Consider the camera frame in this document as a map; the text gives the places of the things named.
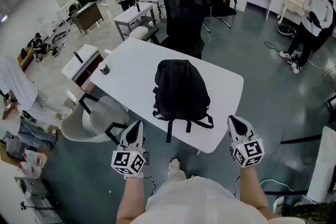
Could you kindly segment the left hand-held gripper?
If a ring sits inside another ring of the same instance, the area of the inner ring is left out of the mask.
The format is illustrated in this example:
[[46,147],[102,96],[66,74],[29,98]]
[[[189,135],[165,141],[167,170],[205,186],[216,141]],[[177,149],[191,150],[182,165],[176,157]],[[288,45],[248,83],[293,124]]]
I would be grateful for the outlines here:
[[124,147],[113,151],[111,167],[123,176],[143,176],[142,169],[149,164],[147,151],[136,151],[129,147],[144,147],[143,122],[132,123],[121,134],[120,144]]

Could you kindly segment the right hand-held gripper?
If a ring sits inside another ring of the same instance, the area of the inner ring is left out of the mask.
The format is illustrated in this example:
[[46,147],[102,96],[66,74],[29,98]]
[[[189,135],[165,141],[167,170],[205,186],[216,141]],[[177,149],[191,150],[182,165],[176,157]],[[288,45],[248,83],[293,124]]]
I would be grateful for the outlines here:
[[262,160],[265,150],[262,139],[257,137],[253,126],[240,116],[230,115],[227,119],[231,143],[230,153],[241,168],[254,166]]

